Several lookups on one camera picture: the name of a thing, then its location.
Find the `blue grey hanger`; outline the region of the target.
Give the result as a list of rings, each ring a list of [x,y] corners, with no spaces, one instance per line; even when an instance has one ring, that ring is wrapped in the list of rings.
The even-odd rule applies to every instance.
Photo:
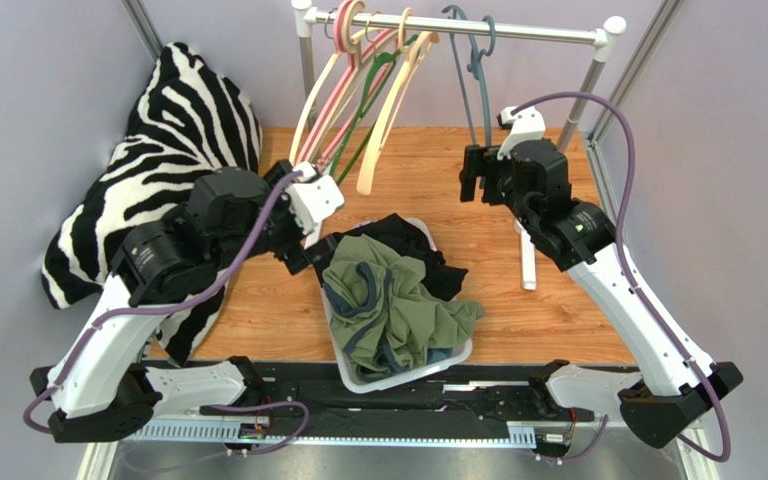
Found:
[[[454,65],[456,68],[457,78],[459,82],[460,93],[462,97],[462,104],[464,107],[467,126],[470,132],[471,143],[474,145],[479,144],[477,129],[475,126],[472,108],[470,104],[470,96],[468,93],[467,82],[465,75],[469,74],[473,80],[477,83],[481,101],[481,114],[482,114],[482,133],[484,135],[482,144],[486,147],[492,145],[492,125],[491,125],[491,109],[489,92],[487,87],[487,80],[485,71],[483,68],[482,60],[485,57],[489,57],[495,50],[496,44],[496,30],[495,20],[490,15],[485,15],[482,21],[489,27],[490,37],[489,43],[485,48],[480,48],[475,34],[465,34],[468,39],[470,51],[469,57],[466,63],[461,62],[461,56],[458,53],[458,46],[456,40],[456,33],[449,33],[449,41],[452,49],[452,55]]]

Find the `wooden hanger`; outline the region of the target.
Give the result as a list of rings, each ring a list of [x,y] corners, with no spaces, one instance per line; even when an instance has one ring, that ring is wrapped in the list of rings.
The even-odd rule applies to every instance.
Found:
[[[406,21],[413,10],[405,8],[401,14],[398,26],[398,46],[404,57],[404,61],[391,85],[391,89],[381,107],[376,123],[371,131],[371,136],[364,151],[361,162],[356,191],[363,196],[369,196],[372,192],[373,180],[377,162],[381,156],[383,147],[389,137],[398,111],[402,105],[405,93],[416,70],[420,67],[429,53],[433,44],[439,42],[438,35],[431,31],[422,31],[418,39],[410,47],[405,44],[404,37],[407,26]]]

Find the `olive green tank top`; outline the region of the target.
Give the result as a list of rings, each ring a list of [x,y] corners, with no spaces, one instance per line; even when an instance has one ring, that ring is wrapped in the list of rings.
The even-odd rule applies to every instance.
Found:
[[[429,348],[472,338],[485,316],[474,300],[444,301],[422,284],[425,265],[362,235],[337,245],[322,273],[333,309],[330,331],[350,364],[370,379],[426,365]]]

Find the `cream white hanger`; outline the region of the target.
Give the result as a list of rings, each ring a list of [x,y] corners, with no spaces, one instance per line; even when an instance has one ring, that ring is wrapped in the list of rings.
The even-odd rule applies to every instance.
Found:
[[[365,12],[363,1],[344,1],[332,12],[322,12],[313,6],[295,11],[306,93],[289,153],[289,161],[295,165],[309,163],[321,172],[327,170],[332,151],[322,145],[326,134],[356,93],[375,56],[393,42],[396,32],[391,28],[374,27],[376,36],[370,40],[363,31],[352,31],[357,16]],[[331,29],[334,49],[318,76],[314,75],[312,60],[315,24]]]

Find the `green hanger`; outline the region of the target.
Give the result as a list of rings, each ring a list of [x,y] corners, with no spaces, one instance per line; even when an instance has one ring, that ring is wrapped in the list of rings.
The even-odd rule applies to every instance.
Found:
[[[337,175],[337,166],[348,146],[349,140],[361,121],[365,119],[374,106],[384,84],[392,75],[392,71],[402,55],[401,49],[404,41],[399,40],[398,30],[393,29],[394,34],[389,38],[384,39],[383,35],[389,32],[390,29],[387,29],[378,35],[374,41],[369,42],[370,47],[373,45],[381,45],[381,48],[373,51],[371,64],[366,68],[363,82],[360,86],[360,96],[357,101],[357,106],[322,154],[321,165],[325,167],[329,175],[336,179],[337,183],[340,183],[352,169],[360,150],[368,142],[368,136],[366,136],[361,142],[359,149],[355,152],[353,160],[350,160],[349,165],[343,169],[341,174]]]

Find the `beige hanger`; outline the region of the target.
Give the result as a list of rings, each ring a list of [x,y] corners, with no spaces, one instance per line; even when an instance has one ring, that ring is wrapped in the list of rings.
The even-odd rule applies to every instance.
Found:
[[[351,33],[352,21],[357,14],[363,13],[366,5],[363,1],[344,1],[337,10],[337,18],[334,23],[335,33],[333,34],[335,43],[335,54],[332,56],[333,64],[341,57],[347,60],[347,69],[339,79],[330,97],[321,108],[319,118],[317,119],[316,129],[311,132],[308,139],[311,146],[308,148],[310,154],[310,163],[315,164],[320,173],[327,171],[321,165],[321,158],[324,151],[320,149],[324,136],[332,129],[338,117],[343,113],[348,101],[357,91],[361,80],[363,79],[366,68],[371,64],[374,50],[381,48],[381,45],[369,46],[370,41],[387,29],[389,33],[383,35],[384,39],[394,34],[396,28],[378,28],[374,37],[363,43],[366,38],[367,29],[363,33]]]

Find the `pink plastic hanger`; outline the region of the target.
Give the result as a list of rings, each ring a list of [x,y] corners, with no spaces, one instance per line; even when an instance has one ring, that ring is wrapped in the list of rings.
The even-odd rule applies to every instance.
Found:
[[[307,96],[289,154],[289,161],[294,165],[318,161],[324,136],[331,130],[347,102],[357,91],[360,81],[365,77],[375,56],[394,45],[397,36],[394,28],[370,27],[356,33],[351,31],[353,20],[365,10],[365,2],[354,0],[341,2],[335,11],[331,27],[334,53]],[[315,122],[308,128],[307,136],[303,137],[302,128],[312,112],[322,87],[341,62],[345,63],[345,70],[330,96],[318,107]]]

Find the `blue ribbed tank top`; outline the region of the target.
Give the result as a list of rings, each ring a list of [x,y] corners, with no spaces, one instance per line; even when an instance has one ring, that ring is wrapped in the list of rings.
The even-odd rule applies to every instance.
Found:
[[[426,364],[432,365],[440,362],[448,364],[452,355],[452,348],[429,348],[426,353]]]

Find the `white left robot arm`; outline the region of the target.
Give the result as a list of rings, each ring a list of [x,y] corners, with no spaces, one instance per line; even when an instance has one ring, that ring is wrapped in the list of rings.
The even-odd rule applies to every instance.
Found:
[[[59,363],[31,373],[35,402],[52,413],[39,423],[27,407],[24,423],[58,443],[92,443],[186,413],[266,418],[263,379],[248,358],[171,370],[139,353],[163,321],[210,300],[248,258],[271,253],[291,274],[313,264],[304,241],[343,204],[335,179],[310,163],[197,179],[187,201],[125,237],[78,339]]]

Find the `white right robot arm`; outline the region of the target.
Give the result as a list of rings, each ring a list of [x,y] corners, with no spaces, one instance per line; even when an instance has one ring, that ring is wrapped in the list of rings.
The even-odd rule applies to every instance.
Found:
[[[548,139],[523,141],[509,152],[469,145],[459,174],[460,199],[504,205],[535,249],[595,302],[636,361],[634,372],[584,368],[566,360],[530,377],[538,409],[548,415],[578,408],[622,419],[645,444],[662,448],[743,381],[732,362],[695,348],[655,300],[616,242],[615,225],[596,204],[572,195],[568,160]]]

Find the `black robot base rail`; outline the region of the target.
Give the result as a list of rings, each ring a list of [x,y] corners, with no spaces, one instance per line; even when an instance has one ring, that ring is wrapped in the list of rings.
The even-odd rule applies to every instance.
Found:
[[[334,362],[254,365],[264,380],[255,398],[273,412],[183,413],[150,421],[138,440],[350,446],[533,448],[551,433],[599,427],[618,418],[582,407],[552,407],[531,384],[534,364],[460,364],[426,378],[354,393]]]

